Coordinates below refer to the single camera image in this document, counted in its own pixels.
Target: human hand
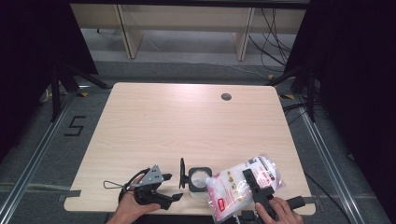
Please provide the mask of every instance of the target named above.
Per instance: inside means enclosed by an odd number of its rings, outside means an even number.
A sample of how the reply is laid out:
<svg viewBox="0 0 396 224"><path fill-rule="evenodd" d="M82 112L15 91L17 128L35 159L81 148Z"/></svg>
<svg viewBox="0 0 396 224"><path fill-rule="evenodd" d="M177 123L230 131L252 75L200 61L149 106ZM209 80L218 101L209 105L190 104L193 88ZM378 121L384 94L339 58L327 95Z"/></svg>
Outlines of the human hand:
<svg viewBox="0 0 396 224"><path fill-rule="evenodd" d="M279 221L273 220L270 215L268 215L265 208L260 204L256 203L256 211L265 224L272 223L282 223L282 224L303 224L303 218L297 213L291 211L289 204L280 198L275 197L269 201L271 207L276 212Z"/></svg>
<svg viewBox="0 0 396 224"><path fill-rule="evenodd" d="M144 175L138 176L134 180L134 184L138 183ZM130 187L128 191L124 193L122 199L117 207L113 217L107 222L107 224L131 224L139 217L146 213L159 210L161 206L157 203L151 203L147 205L141 205L134 199L134 187Z"/></svg>

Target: black stand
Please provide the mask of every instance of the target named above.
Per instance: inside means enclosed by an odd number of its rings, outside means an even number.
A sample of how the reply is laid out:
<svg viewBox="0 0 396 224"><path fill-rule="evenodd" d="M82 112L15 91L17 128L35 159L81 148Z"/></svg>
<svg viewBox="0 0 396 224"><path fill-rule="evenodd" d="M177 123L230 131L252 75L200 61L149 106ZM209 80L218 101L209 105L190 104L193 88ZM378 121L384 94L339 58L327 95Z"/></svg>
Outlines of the black stand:
<svg viewBox="0 0 396 224"><path fill-rule="evenodd" d="M340 5L335 3L330 11L327 8L312 6L305 12L284 74L267 84L275 86L290 77L295 77L291 90L301 93L305 87L307 88L307 113L313 122L315 79L319 77L320 69L331 50L332 39L341 20L337 15Z"/></svg>
<svg viewBox="0 0 396 224"><path fill-rule="evenodd" d="M51 74L51 89L52 89L52 119L51 122L55 121L61 112L61 94L59 91L59 81L62 82L67 92L76 92L79 89L77 82L74 80L74 76L83 77L90 81L96 86L102 89L111 89L112 86L107 85L101 80L92 77L91 75L73 67L66 63L57 63L53 66Z"/></svg>

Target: clear plastic bag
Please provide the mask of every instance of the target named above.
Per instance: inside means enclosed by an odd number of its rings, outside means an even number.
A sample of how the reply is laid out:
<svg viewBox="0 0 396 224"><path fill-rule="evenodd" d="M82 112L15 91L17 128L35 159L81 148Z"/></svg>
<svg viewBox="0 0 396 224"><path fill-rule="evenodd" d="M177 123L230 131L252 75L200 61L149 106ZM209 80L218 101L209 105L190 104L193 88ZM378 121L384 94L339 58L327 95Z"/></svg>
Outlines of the clear plastic bag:
<svg viewBox="0 0 396 224"><path fill-rule="evenodd" d="M243 171L251 169L260 187L274 190L285 186L276 165L265 155L254 157L206 180L207 198L215 223L227 220L236 211L253 202Z"/></svg>

